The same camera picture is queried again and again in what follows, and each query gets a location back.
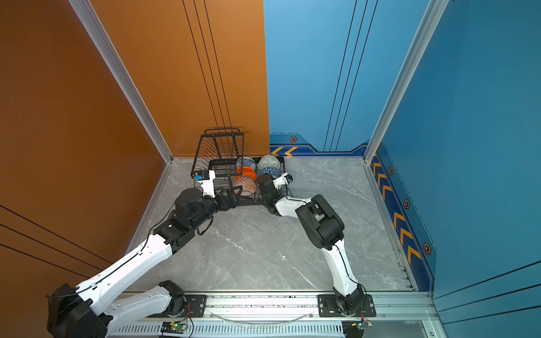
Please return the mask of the red geometric pattern bowl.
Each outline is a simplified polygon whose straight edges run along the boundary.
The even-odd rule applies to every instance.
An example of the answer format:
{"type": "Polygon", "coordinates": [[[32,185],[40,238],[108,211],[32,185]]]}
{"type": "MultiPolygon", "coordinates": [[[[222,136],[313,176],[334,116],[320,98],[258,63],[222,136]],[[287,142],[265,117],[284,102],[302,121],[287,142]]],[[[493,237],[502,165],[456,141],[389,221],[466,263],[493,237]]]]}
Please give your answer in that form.
{"type": "Polygon", "coordinates": [[[251,177],[247,177],[247,176],[236,177],[233,186],[234,187],[242,187],[242,191],[240,193],[242,197],[250,197],[257,190],[257,184],[256,184],[255,180],[253,180],[251,177]]]}

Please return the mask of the orange plastic bowl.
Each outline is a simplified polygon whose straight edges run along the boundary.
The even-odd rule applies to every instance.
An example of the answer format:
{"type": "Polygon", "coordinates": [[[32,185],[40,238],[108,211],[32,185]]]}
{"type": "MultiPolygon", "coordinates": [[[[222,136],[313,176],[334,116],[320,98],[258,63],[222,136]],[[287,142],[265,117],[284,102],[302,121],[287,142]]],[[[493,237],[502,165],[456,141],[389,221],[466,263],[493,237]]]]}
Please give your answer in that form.
{"type": "Polygon", "coordinates": [[[236,170],[236,175],[237,175],[237,176],[250,177],[252,180],[256,180],[256,179],[257,179],[255,170],[252,169],[252,168],[249,167],[249,166],[242,166],[242,167],[239,167],[239,168],[236,170]]]}

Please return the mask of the green geometric pattern bowl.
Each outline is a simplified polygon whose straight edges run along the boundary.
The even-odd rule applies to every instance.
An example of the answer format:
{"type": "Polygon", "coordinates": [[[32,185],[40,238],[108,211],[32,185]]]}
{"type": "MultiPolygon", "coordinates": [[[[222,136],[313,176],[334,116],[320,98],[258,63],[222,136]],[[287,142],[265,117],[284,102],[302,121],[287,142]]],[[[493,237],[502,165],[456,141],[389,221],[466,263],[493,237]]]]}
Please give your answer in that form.
{"type": "Polygon", "coordinates": [[[259,170],[267,168],[267,167],[273,167],[275,169],[280,170],[280,166],[281,166],[280,160],[278,159],[278,157],[272,154],[261,157],[259,162],[257,163],[257,168],[259,170]]]}

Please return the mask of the blue floral white bowl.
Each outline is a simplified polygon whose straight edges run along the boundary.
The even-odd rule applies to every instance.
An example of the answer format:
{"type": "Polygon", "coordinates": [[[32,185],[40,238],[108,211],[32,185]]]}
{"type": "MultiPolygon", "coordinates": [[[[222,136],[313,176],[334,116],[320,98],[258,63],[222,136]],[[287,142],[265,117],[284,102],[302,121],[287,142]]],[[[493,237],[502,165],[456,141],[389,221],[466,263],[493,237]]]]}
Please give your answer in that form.
{"type": "Polygon", "coordinates": [[[241,167],[250,167],[252,170],[257,169],[257,163],[256,161],[251,157],[243,157],[242,159],[238,159],[235,162],[235,169],[241,168],[241,167]]]}

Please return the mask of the black wire dish rack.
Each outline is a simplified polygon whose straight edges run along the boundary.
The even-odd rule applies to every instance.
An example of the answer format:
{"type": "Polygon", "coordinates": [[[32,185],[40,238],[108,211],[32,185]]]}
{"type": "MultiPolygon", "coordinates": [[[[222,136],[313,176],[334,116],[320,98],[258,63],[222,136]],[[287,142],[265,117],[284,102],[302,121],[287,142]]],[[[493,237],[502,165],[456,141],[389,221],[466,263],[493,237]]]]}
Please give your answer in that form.
{"type": "MultiPolygon", "coordinates": [[[[200,137],[197,146],[196,155],[193,160],[191,176],[195,181],[195,186],[201,190],[201,197],[197,202],[203,208],[212,211],[219,211],[218,204],[214,198],[204,197],[200,185],[194,178],[194,172],[197,170],[214,170],[216,178],[214,180],[215,192],[220,189],[233,188],[236,177],[235,162],[246,156],[244,153],[245,136],[237,128],[216,128],[205,130],[200,137]]],[[[256,163],[261,157],[251,157],[256,163]]],[[[281,174],[285,173],[283,169],[284,160],[279,158],[281,174]]],[[[259,200],[259,188],[250,197],[241,197],[238,206],[262,205],[259,200]]]]}

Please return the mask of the blue dotted pattern bowl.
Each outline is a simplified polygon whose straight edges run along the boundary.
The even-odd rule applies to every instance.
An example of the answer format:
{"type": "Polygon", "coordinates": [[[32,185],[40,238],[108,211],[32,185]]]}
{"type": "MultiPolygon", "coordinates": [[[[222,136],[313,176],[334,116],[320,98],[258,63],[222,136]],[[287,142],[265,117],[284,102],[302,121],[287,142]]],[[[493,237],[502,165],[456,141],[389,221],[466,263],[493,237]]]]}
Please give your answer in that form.
{"type": "Polygon", "coordinates": [[[258,171],[257,177],[261,177],[266,174],[270,175],[273,180],[281,176],[279,168],[276,168],[274,166],[267,166],[258,171]]]}

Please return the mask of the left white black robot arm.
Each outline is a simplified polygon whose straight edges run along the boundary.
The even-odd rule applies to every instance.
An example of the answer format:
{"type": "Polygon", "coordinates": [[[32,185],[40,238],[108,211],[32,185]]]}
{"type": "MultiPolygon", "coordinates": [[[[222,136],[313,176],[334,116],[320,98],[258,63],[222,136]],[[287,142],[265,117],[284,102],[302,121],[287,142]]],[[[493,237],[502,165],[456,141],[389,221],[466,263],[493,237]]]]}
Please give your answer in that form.
{"type": "Polygon", "coordinates": [[[53,337],[107,337],[149,315],[187,315],[185,292],[170,280],[122,301],[117,298],[146,272],[201,235],[199,227],[211,222],[214,214],[236,208],[241,192],[242,187],[234,187],[205,197],[197,188],[182,191],[164,220],[138,247],[76,287],[64,284],[53,292],[46,325],[49,333],[53,337]]]}

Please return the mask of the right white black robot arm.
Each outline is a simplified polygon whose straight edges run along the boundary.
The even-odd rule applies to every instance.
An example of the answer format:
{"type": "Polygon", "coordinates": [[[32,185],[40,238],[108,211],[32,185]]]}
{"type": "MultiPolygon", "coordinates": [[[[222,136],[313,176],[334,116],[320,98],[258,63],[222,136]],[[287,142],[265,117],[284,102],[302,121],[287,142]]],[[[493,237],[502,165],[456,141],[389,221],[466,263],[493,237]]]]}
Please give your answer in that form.
{"type": "Polygon", "coordinates": [[[310,242],[320,249],[331,271],[338,311],[354,316],[363,311],[368,295],[354,276],[345,249],[345,224],[325,197],[295,198],[281,192],[292,181],[288,173],[276,179],[264,174],[256,179],[262,204],[269,213],[299,220],[310,242]]]}

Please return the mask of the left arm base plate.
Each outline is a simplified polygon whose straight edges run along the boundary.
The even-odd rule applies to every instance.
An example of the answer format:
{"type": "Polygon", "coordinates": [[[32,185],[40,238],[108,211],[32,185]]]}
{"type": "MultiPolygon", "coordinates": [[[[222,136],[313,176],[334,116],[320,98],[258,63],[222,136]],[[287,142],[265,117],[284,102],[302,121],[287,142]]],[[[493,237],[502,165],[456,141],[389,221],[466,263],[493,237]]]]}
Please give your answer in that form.
{"type": "Polygon", "coordinates": [[[207,305],[207,295],[187,294],[183,299],[173,299],[162,313],[149,315],[149,318],[203,318],[207,305]]]}

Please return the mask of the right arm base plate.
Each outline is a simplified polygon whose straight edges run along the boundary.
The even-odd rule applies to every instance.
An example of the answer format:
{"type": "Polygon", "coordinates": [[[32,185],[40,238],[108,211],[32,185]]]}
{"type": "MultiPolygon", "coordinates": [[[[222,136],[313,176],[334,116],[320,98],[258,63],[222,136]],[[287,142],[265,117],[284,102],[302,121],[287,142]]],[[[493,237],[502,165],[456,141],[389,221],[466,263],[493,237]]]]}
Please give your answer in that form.
{"type": "Polygon", "coordinates": [[[359,300],[349,302],[335,294],[319,294],[317,296],[318,313],[322,318],[355,317],[375,318],[376,306],[370,294],[361,295],[359,300]]]}

